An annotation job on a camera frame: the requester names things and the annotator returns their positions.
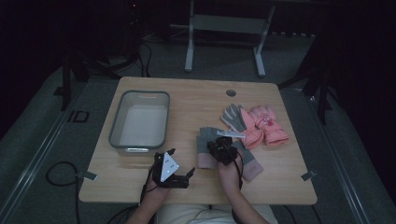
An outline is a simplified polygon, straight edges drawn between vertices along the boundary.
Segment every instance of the gray floor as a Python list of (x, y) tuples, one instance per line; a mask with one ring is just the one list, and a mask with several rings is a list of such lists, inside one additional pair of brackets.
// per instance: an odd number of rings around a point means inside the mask
[[(295, 75), (313, 38), (282, 35), (269, 36), (262, 53), (267, 76), (256, 75), (251, 47), (224, 46), (199, 39), (195, 46), (193, 71), (184, 72), (187, 49), (185, 36), (171, 42), (159, 42), (151, 36), (146, 43), (152, 57), (152, 77), (193, 78), (231, 81), (269, 82), (278, 84)], [(149, 49), (142, 46), (144, 62)], [(140, 65), (121, 69), (122, 76), (140, 76)], [(21, 175), (37, 152), (43, 152), (42, 164), (32, 174), (30, 188), (20, 198), (12, 198), (15, 210), (8, 223), (74, 223), (76, 222), (75, 188), (57, 188), (45, 178), (57, 161), (70, 161), (78, 170), (86, 170), (95, 148), (117, 81), (93, 75), (86, 84), (73, 83), (75, 101), (61, 112), (62, 98), (53, 92), (62, 85), (61, 70), (44, 83), (19, 120), (0, 143), (0, 176), (2, 206), (10, 201)], [(396, 223), (396, 209), (380, 183), (356, 131), (345, 111), (329, 98), (332, 110), (326, 112), (328, 125), (322, 126), (315, 114), (316, 103), (299, 89), (304, 81), (281, 91), (290, 121), (296, 133), (308, 170), (318, 173), (312, 181), (318, 195), (315, 208), (323, 223)], [(89, 111), (86, 123), (67, 122), (70, 112)], [(60, 123), (59, 130), (53, 124)], [(43, 142), (49, 147), (43, 149)], [(73, 181), (73, 170), (61, 167), (53, 178), (62, 183)], [(350, 199), (359, 199), (359, 204)], [(105, 223), (129, 204), (79, 202), (81, 223)], [(279, 223), (292, 223), (283, 206), (272, 206)], [(311, 206), (288, 206), (297, 223), (318, 223)]]

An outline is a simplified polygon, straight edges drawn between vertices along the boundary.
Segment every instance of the metal leg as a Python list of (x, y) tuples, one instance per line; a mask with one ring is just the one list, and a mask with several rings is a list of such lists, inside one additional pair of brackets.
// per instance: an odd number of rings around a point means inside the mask
[(194, 54), (194, 0), (190, 0), (190, 27), (189, 27), (189, 45), (187, 46), (186, 72), (192, 71), (192, 58)]
[(274, 12), (275, 12), (275, 7), (271, 7), (267, 20), (262, 27), (260, 43), (257, 47), (253, 48), (254, 59), (256, 60), (257, 72), (259, 77), (265, 76), (264, 64), (262, 62), (262, 46), (264, 45), (265, 38), (268, 35), (268, 29), (270, 27), (271, 19), (274, 15)]
[(330, 70), (329, 68), (326, 68), (326, 70), (323, 72), (323, 77), (321, 80), (322, 82), (320, 87), (319, 106), (318, 106), (318, 116), (323, 125), (326, 125), (325, 113), (326, 113), (326, 104), (327, 104), (326, 99), (327, 99), (327, 86), (328, 86), (329, 75), (330, 75)]

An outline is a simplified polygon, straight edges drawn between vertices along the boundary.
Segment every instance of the dark background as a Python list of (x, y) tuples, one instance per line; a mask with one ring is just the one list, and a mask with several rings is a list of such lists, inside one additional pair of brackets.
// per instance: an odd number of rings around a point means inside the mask
[[(396, 4), (385, 0), (322, 3), (278, 2), (270, 31), (317, 36), (316, 47), (308, 52), (304, 63), (331, 71), (331, 86), (395, 201)], [(188, 24), (188, 8), (185, 0), (121, 0), (111, 4), (1, 0), (0, 137), (44, 80), (59, 68), (65, 49), (83, 50), (105, 62), (107, 55), (138, 49), (132, 37), (125, 42), (129, 22), (138, 20), (166, 38), (169, 23)]]

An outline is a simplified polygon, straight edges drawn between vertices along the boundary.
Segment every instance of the metal frame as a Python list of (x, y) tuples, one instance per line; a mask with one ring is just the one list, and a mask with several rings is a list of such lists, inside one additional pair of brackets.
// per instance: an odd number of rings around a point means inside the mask
[(268, 29), (274, 16), (276, 7), (271, 6), (266, 19), (248, 19), (236, 17), (221, 17), (194, 14), (194, 0), (190, 0), (190, 26), (189, 45), (187, 47), (186, 64), (184, 70), (192, 71), (192, 60), (194, 54), (194, 30), (210, 30), (222, 32), (237, 32), (245, 34), (257, 34), (261, 36), (259, 44), (253, 48), (254, 59), (256, 61), (258, 75), (265, 76), (265, 69), (262, 62), (262, 47), (268, 35)]
[(305, 100), (308, 104), (309, 110), (312, 113), (312, 117), (315, 120), (318, 128), (321, 130), (321, 135), (323, 140), (326, 143), (327, 149), (330, 153), (330, 160), (332, 162), (332, 167), (334, 168), (335, 174), (340, 181), (341, 188), (343, 189), (346, 200), (349, 203), (350, 209), (353, 213), (354, 218), (356, 219), (357, 223), (361, 224), (369, 224), (370, 219), (366, 210), (364, 209), (364, 204), (361, 200), (361, 196), (357, 192), (355, 188), (355, 184), (349, 177), (348, 171), (344, 166), (341, 156), (338, 153), (338, 148), (335, 146), (333, 141), (333, 137), (330, 134), (329, 129), (326, 125), (322, 123), (322, 120), (318, 116), (315, 107), (317, 106), (317, 102), (315, 97), (305, 97)]

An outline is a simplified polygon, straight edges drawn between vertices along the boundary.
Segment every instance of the black cable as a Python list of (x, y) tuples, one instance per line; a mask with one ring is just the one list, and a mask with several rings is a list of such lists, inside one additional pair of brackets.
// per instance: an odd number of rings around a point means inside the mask
[[(74, 172), (75, 172), (75, 180), (74, 181), (72, 181), (72, 182), (69, 182), (69, 183), (64, 183), (64, 184), (59, 184), (59, 183), (55, 183), (55, 182), (53, 182), (51, 179), (50, 179), (50, 172), (56, 167), (56, 166), (58, 166), (58, 165), (60, 165), (60, 164), (68, 164), (68, 165), (70, 165), (72, 168), (73, 168), (73, 170), (74, 170)], [(48, 171), (47, 171), (47, 173), (46, 173), (46, 179), (47, 179), (47, 181), (51, 184), (51, 185), (53, 185), (53, 186), (56, 186), (56, 187), (66, 187), (66, 186), (70, 186), (70, 185), (75, 185), (75, 187), (76, 187), (76, 193), (75, 193), (75, 207), (76, 207), (76, 219), (77, 219), (77, 223), (79, 224), (79, 223), (81, 223), (80, 222), (80, 220), (79, 220), (79, 209), (78, 209), (78, 177), (77, 177), (77, 168), (76, 168), (76, 166), (73, 164), (73, 163), (71, 163), (71, 162), (69, 162), (69, 161), (58, 161), (58, 162), (56, 162), (55, 164), (53, 164), (49, 169), (48, 169)]]
[(311, 205), (311, 207), (314, 210), (315, 216), (317, 216), (318, 223), (321, 224), (322, 222), (321, 222), (321, 219), (320, 219), (320, 216), (319, 216), (319, 213), (318, 213), (317, 209), (315, 208), (314, 205)]
[[(233, 164), (235, 165), (236, 171), (238, 172), (238, 176), (239, 176), (239, 188), (241, 189), (241, 188), (242, 188), (242, 185), (243, 185), (242, 173), (244, 173), (244, 163), (243, 163), (243, 161), (242, 161), (242, 156), (241, 156), (241, 154), (239, 154), (238, 151), (236, 151), (236, 152), (238, 153), (238, 155), (241, 157), (241, 163), (242, 163), (242, 168), (241, 168), (241, 170), (239, 170), (239, 166), (238, 166), (238, 164), (236, 163), (235, 158), (234, 158), (233, 155), (231, 154), (230, 149), (229, 149), (225, 144), (222, 143), (222, 145), (223, 145), (225, 148), (227, 148), (226, 151), (227, 151), (228, 155), (229, 155), (231, 158), (233, 158)], [(233, 220), (235, 221), (235, 223), (236, 223), (236, 224), (242, 224), (242, 221), (239, 219), (239, 217), (236, 215), (236, 213), (235, 213), (235, 211), (234, 211), (233, 209), (231, 209), (231, 213), (232, 213), (232, 215), (233, 215)]]
[(149, 45), (145, 44), (142, 42), (142, 45), (145, 46), (148, 49), (149, 55), (148, 55), (148, 62), (146, 63), (146, 75), (147, 77), (151, 77), (151, 75), (149, 74), (149, 62), (151, 61), (151, 47), (149, 47)]
[(131, 212), (132, 211), (134, 211), (135, 209), (131, 209), (131, 210), (129, 210), (127, 213), (126, 213), (126, 217), (125, 217), (125, 221), (124, 222), (126, 222), (126, 221), (128, 221), (128, 218), (130, 217), (130, 215), (131, 215)]
[(293, 223), (297, 224), (296, 218), (294, 217), (294, 214), (290, 211), (290, 209), (286, 205), (283, 205), (283, 207), (286, 208), (286, 210), (288, 210), (288, 212), (290, 213), (290, 216), (293, 219)]
[(137, 55), (137, 58), (139, 59), (140, 64), (142, 65), (142, 77), (145, 76), (145, 65), (143, 65), (143, 60), (142, 57), (140, 56), (140, 53)]
[(242, 155), (239, 153), (239, 151), (236, 151), (241, 158), (241, 164), (242, 164), (242, 169), (241, 169), (241, 175), (240, 178), (242, 179), (242, 175), (244, 174), (244, 159), (242, 158)]
[(143, 198), (145, 197), (145, 194), (146, 194), (146, 193), (148, 193), (148, 192), (150, 192), (150, 191), (152, 191), (152, 190), (158, 188), (158, 185), (157, 185), (157, 186), (155, 186), (153, 189), (147, 190), (147, 186), (148, 186), (148, 183), (149, 183), (149, 178), (151, 177), (151, 174), (152, 174), (152, 172), (153, 172), (155, 166), (157, 165), (157, 163), (158, 163), (158, 162), (154, 162), (154, 164), (152, 164), (152, 166), (151, 166), (151, 167), (149, 168), (149, 170), (148, 170), (148, 177), (146, 178), (146, 183), (145, 183), (145, 185), (143, 185), (142, 193), (141, 193), (141, 195), (140, 195), (140, 202), (141, 202), (141, 203), (143, 202)]

